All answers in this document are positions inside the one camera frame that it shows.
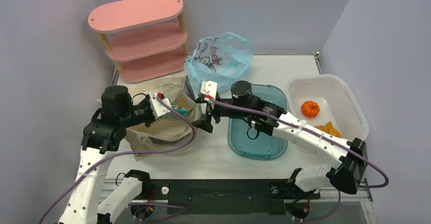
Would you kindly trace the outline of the beige canvas tote bag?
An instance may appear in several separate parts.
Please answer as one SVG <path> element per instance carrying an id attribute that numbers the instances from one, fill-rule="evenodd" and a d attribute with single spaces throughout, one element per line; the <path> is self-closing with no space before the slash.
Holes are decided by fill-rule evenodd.
<path id="1" fill-rule="evenodd" d="M 171 105 L 184 108 L 184 116 L 190 121 L 200 118 L 202 110 L 194 102 L 195 94 L 186 76 L 167 76 L 156 80 L 138 84 L 129 84 L 129 93 L 133 97 L 133 104 L 137 105 L 144 95 L 156 92 L 164 93 Z M 157 151 L 170 147 L 175 148 L 186 143 L 192 136 L 192 129 L 181 118 L 172 113 L 164 115 L 151 126 L 136 125 L 126 129 L 126 142 L 133 151 Z"/>

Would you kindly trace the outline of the light blue plastic grocery bag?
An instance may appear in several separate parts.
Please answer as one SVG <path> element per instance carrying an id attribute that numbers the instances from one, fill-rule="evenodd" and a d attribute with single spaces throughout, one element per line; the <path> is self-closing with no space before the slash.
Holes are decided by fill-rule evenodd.
<path id="1" fill-rule="evenodd" d="M 238 34 L 227 32 L 201 38 L 192 54 L 186 57 L 184 71 L 195 93 L 203 81 L 218 84 L 219 93 L 244 78 L 254 59 L 251 43 Z"/>

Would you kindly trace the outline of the small orange pumpkin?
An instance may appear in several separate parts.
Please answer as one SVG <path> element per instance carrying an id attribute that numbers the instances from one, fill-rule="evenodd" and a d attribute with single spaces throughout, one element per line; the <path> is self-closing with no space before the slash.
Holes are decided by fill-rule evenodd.
<path id="1" fill-rule="evenodd" d="M 302 114 L 307 118 L 315 118 L 320 113 L 320 107 L 314 101 L 305 101 L 300 109 Z"/>

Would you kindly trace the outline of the yellow-orange bumpy food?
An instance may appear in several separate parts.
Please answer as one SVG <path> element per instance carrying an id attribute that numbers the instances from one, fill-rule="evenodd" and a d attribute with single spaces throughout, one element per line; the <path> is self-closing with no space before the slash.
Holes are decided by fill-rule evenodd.
<path id="1" fill-rule="evenodd" d="M 335 136 L 335 137 L 338 137 L 338 138 L 342 137 L 341 133 L 333 126 L 333 124 L 332 124 L 331 121 L 329 121 L 325 125 L 315 126 L 315 128 L 317 128 L 317 129 L 319 129 L 319 130 L 321 130 L 321 131 L 323 131 L 323 132 L 325 132 L 327 134 L 330 134 L 332 136 Z"/>

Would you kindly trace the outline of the green candy packet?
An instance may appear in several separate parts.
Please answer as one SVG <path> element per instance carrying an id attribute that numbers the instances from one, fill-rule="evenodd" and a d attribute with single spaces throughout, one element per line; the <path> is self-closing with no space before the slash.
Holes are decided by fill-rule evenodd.
<path id="1" fill-rule="evenodd" d="M 187 109 L 187 108 L 179 106 L 179 105 L 174 105 L 172 108 L 184 117 L 188 117 L 193 113 L 193 108 Z M 181 120 L 181 118 L 178 115 L 176 115 L 175 113 L 172 113 L 172 112 L 167 114 L 166 118 L 168 120 Z"/>

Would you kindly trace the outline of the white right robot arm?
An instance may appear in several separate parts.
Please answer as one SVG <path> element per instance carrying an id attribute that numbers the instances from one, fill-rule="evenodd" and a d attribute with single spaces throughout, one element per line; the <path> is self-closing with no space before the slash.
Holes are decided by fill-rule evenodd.
<path id="1" fill-rule="evenodd" d="M 219 123 L 222 117 L 244 119 L 257 132 L 294 143 L 324 160 L 320 167 L 294 170 L 287 184 L 288 193 L 294 198 L 329 186 L 350 195 L 358 192 L 368 166 L 364 141 L 338 138 L 309 125 L 283 107 L 254 95 L 247 81 L 235 82 L 229 99 L 221 98 L 217 88 L 213 81 L 199 85 L 195 102 L 205 103 L 206 108 L 193 126 L 212 133 L 212 121 Z"/>

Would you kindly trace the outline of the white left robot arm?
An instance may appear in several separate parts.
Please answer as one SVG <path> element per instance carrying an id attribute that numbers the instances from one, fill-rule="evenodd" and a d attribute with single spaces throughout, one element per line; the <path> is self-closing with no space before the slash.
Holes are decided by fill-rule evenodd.
<path id="1" fill-rule="evenodd" d="M 114 223 L 133 197 L 144 199 L 151 194 L 149 174 L 138 171 L 100 202 L 107 171 L 113 158 L 119 156 L 126 129 L 156 120 L 150 96 L 141 93 L 138 99 L 140 102 L 133 105 L 128 88 L 122 85 L 105 89 L 102 106 L 83 130 L 77 177 L 66 191 L 70 198 L 58 223 Z"/>

